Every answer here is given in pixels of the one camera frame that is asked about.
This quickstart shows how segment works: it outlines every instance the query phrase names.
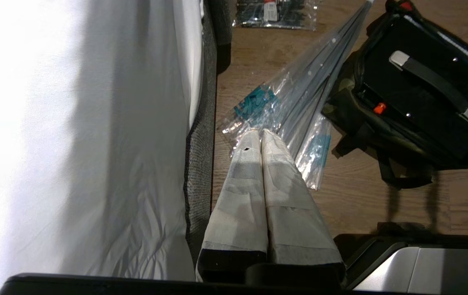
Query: white sheet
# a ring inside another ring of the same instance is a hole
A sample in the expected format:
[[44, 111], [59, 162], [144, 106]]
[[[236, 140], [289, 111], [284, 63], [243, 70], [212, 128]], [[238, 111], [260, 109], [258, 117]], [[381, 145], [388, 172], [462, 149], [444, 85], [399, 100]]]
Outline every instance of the white sheet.
[[183, 173], [201, 61], [178, 32], [200, 17], [176, 21], [182, 3], [0, 2], [0, 287], [194, 279]]

